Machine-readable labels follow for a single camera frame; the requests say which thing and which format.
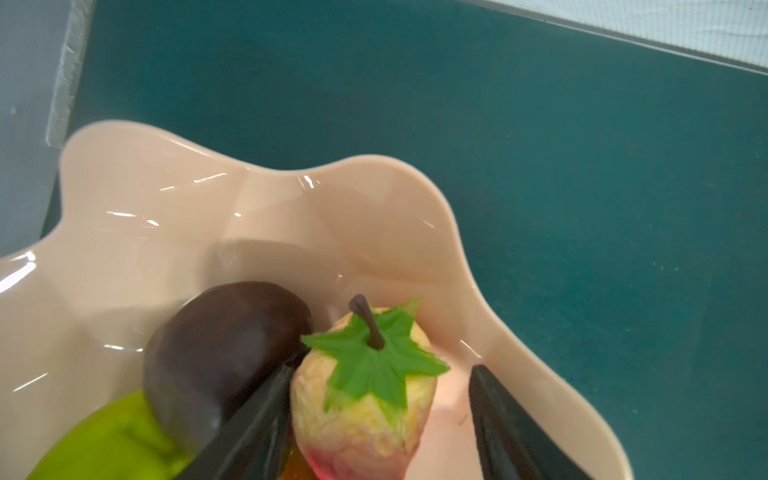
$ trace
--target gray floor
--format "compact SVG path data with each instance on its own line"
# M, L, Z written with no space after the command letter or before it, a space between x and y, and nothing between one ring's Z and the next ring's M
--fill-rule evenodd
M39 237L59 149L45 142L69 0L0 0L0 255Z

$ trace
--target green mat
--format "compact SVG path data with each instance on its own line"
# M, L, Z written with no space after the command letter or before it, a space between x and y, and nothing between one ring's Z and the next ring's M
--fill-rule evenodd
M99 0L73 126L104 118L414 164L637 478L765 478L768 77L449 0Z

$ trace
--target brown stem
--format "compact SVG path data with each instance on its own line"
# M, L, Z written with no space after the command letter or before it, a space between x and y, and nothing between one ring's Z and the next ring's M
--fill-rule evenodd
M368 337L368 346L376 350L384 348L384 337L379 331L379 327L376 326L376 320L373 318L373 312L371 312L371 307L368 305L368 300L362 295L355 295L349 301L349 309L365 320L368 330L371 332Z

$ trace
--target bowl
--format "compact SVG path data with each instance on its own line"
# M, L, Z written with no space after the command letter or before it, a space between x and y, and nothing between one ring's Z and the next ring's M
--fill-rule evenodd
M24 478L73 425L141 387L154 329L203 290L266 280L309 305L316 329L364 293L417 296L449 361L408 479L482 478L469 371L485 364L596 480L631 480L595 409L494 314L438 188L362 155L278 171L125 121L87 126L61 154L61 222L0 259L0 478Z

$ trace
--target scalloped bowl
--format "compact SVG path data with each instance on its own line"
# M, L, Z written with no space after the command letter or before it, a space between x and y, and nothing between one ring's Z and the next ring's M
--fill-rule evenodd
M401 161L364 155L301 171L255 167L142 124L88 126L61 155L63 217L0 259L0 478L24 478L77 422L141 387L142 350L188 299L268 280L315 327L355 293L419 296L443 376L408 479L482 478L468 373L483 362L596 480L631 480L594 408L501 322L472 278L453 213Z

